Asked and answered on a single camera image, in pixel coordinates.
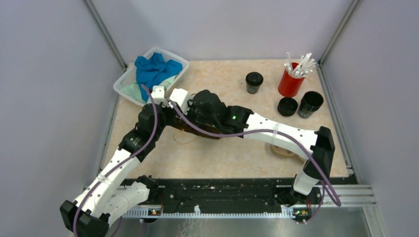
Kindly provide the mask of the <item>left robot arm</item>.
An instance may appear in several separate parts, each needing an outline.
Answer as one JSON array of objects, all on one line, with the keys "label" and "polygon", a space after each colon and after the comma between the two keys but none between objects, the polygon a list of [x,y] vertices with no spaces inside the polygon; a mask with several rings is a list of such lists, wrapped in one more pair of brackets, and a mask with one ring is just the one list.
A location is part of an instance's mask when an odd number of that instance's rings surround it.
[{"label": "left robot arm", "polygon": [[146,201],[150,188],[139,182],[117,193],[127,175],[155,148],[164,128],[173,121],[173,111],[163,105],[147,104],[138,122],[128,132],[105,168],[73,201],[60,206],[65,227],[76,237],[104,237],[135,205]]}]

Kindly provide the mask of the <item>black coffee cup lid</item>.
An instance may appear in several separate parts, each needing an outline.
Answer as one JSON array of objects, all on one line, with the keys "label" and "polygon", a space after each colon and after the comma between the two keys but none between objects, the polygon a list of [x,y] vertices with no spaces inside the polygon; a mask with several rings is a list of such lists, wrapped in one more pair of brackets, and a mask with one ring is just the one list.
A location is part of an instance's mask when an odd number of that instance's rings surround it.
[{"label": "black coffee cup lid", "polygon": [[258,72],[251,72],[246,75],[246,83],[251,86],[260,86],[263,83],[263,76]]}]

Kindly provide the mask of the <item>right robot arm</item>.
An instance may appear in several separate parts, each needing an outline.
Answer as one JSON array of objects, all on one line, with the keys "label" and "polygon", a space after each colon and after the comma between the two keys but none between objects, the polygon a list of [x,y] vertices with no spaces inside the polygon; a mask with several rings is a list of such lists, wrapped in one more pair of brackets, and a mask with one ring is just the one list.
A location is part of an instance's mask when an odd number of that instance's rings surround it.
[{"label": "right robot arm", "polygon": [[334,194],[330,173],[335,143],[329,128],[302,129],[275,122],[242,106],[227,106],[209,90],[200,91],[181,106],[182,119],[195,131],[213,138],[241,137],[266,142],[306,160],[293,190],[307,195],[322,181]]}]

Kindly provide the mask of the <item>stack of black lids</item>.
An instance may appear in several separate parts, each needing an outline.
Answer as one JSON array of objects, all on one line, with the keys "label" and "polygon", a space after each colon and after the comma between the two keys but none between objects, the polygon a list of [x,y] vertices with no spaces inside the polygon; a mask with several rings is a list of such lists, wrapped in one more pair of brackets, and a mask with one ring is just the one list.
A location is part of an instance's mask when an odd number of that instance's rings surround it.
[{"label": "stack of black lids", "polygon": [[297,108],[298,103],[295,99],[291,97],[284,97],[279,101],[277,111],[284,117],[290,117],[295,114]]}]

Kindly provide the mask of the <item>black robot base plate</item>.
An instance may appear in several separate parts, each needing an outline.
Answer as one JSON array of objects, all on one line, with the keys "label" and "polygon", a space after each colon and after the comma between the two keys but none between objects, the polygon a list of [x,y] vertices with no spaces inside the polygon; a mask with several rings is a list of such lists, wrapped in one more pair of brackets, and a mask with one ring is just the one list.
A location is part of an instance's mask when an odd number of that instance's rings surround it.
[{"label": "black robot base plate", "polygon": [[291,178],[165,179],[139,177],[150,189],[140,205],[157,205],[164,214],[280,213],[286,207],[313,207],[321,199],[320,188],[308,195],[292,190]]}]

